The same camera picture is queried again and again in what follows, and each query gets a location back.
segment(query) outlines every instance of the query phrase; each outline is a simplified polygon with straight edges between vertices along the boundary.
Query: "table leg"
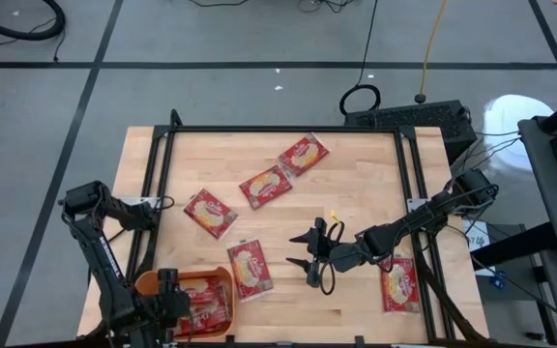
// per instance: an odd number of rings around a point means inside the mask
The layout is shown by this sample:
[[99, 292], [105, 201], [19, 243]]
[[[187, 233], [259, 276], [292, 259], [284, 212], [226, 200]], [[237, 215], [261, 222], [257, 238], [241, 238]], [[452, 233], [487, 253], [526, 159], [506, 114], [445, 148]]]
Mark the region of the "table leg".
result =
[[[557, 239], [553, 227], [551, 222], [546, 222], [505, 240], [474, 250], [471, 254], [488, 267], [556, 247]], [[472, 266], [475, 271], [482, 268], [476, 262], [472, 262]]]

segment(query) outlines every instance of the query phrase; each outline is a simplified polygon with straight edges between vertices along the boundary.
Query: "snack package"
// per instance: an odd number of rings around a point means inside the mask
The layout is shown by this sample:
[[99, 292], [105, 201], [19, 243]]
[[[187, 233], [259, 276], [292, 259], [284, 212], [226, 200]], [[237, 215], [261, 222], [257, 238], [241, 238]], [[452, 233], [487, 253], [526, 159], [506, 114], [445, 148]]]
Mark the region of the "snack package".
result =
[[174, 334], [189, 334], [191, 330], [194, 334], [211, 333], [216, 330], [217, 326], [231, 321], [224, 289], [219, 287], [219, 291], [215, 295], [207, 304], [192, 304], [192, 326], [189, 316], [184, 316], [178, 321]]
[[184, 213], [191, 217], [203, 229], [220, 240], [233, 225], [238, 215], [222, 204], [212, 193], [203, 188], [189, 204]]
[[219, 281], [215, 276], [181, 279], [180, 287], [191, 297], [191, 305], [210, 303], [219, 295]]
[[[386, 312], [421, 311], [414, 260], [395, 257], [393, 269], [382, 271], [382, 306]], [[390, 258], [384, 260], [385, 269], [390, 267]]]
[[242, 302], [259, 297], [274, 288], [259, 241], [249, 241], [227, 250], [238, 296]]
[[250, 206], [257, 209], [293, 187], [278, 165], [240, 184]]
[[278, 156], [278, 161], [289, 168], [294, 175], [300, 176], [329, 152], [313, 133], [309, 133]]

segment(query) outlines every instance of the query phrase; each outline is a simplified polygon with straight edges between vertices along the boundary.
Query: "wooden tabletop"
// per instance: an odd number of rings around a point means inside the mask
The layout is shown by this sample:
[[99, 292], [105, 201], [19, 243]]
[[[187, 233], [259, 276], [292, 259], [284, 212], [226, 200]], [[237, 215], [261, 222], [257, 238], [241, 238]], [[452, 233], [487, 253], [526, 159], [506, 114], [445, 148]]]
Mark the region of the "wooden tabletop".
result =
[[[152, 128], [148, 127], [128, 129], [113, 195], [137, 197], [141, 193], [151, 134]], [[287, 256], [309, 258], [305, 245], [291, 244], [288, 239], [307, 232], [316, 217], [329, 220], [330, 210], [334, 209], [345, 221], [343, 242], [353, 240], [355, 233], [373, 224], [392, 222], [405, 215], [391, 134], [318, 133], [331, 154], [299, 177], [291, 191], [256, 211], [240, 191], [239, 184], [274, 165], [277, 156], [303, 135], [176, 133], [166, 188], [176, 207], [162, 213], [155, 269], [178, 268], [186, 272], [223, 266], [231, 270], [226, 246], [256, 238], [263, 247], [275, 289], [262, 298], [236, 304], [235, 322], [230, 331], [236, 341], [352, 343], [355, 335], [363, 335], [366, 343], [425, 343], [421, 314], [383, 311], [377, 267], [364, 265], [337, 274], [334, 294], [324, 296], [319, 289], [306, 285], [302, 269], [285, 261]], [[417, 129], [417, 135], [426, 187], [432, 195], [451, 178], [444, 144], [438, 129]], [[414, 196], [418, 196], [407, 142], [404, 148], [411, 187]], [[157, 163], [157, 168], [160, 167], [161, 155]], [[158, 185], [160, 170], [156, 172], [153, 190]], [[191, 196], [202, 188], [240, 215], [219, 242], [182, 212]], [[450, 225], [463, 230], [458, 217], [451, 217]], [[119, 229], [116, 221], [108, 220], [104, 232], [108, 237]], [[132, 233], [126, 233], [111, 245], [123, 271], [131, 242]], [[447, 228], [439, 234], [438, 244], [449, 295], [476, 330], [488, 335], [464, 238]], [[402, 240], [396, 253], [413, 254], [409, 238]], [[99, 296], [100, 290], [92, 279], [79, 334], [87, 334], [100, 322]], [[436, 331], [443, 337], [439, 304], [432, 293], [431, 298]]]

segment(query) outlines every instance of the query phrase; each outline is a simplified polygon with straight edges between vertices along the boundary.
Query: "yellow cable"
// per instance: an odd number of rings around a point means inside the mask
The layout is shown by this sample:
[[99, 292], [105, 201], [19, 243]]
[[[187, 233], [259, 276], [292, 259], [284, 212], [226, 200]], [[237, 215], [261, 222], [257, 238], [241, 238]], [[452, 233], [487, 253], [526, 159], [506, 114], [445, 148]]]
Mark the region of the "yellow cable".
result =
[[435, 38], [435, 33], [437, 33], [437, 28], [440, 26], [440, 21], [442, 20], [442, 15], [444, 14], [444, 9], [446, 9], [447, 2], [448, 0], [442, 0], [442, 7], [440, 8], [440, 12], [437, 14], [437, 19], [435, 19], [435, 26], [433, 26], [433, 32], [431, 32], [431, 37], [429, 38], [429, 44], [426, 46], [425, 62], [423, 63], [423, 80], [421, 81], [422, 95], [425, 93], [426, 63], [429, 60], [429, 52], [431, 51], [433, 38]]

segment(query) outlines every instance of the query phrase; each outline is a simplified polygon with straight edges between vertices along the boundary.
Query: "orange basket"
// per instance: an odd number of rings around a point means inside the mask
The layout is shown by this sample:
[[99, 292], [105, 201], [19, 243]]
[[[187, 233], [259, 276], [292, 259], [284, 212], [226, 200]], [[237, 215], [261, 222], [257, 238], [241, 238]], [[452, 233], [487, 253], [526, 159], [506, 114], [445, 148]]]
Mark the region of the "orange basket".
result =
[[[231, 325], [233, 324], [233, 320], [235, 318], [235, 292], [234, 292], [234, 284], [233, 284], [233, 277], [231, 273], [227, 271], [223, 267], [217, 267], [215, 270], [212, 271], [199, 271], [199, 272], [181, 272], [179, 273], [180, 279], [191, 279], [191, 278], [199, 278], [199, 277], [208, 277], [208, 276], [215, 276], [219, 279], [219, 281], [224, 282], [227, 284], [227, 310], [229, 311], [229, 317], [231, 321], [225, 324], [222, 324], [215, 332], [213, 333], [194, 333], [192, 338], [217, 338], [225, 336], [229, 329], [231, 329]], [[134, 284], [136, 290], [141, 295], [156, 295], [159, 292], [159, 273], [157, 271], [148, 271], [141, 275], [139, 279], [136, 280]], [[189, 335], [180, 335], [176, 336], [176, 339], [186, 340], [188, 339]]]

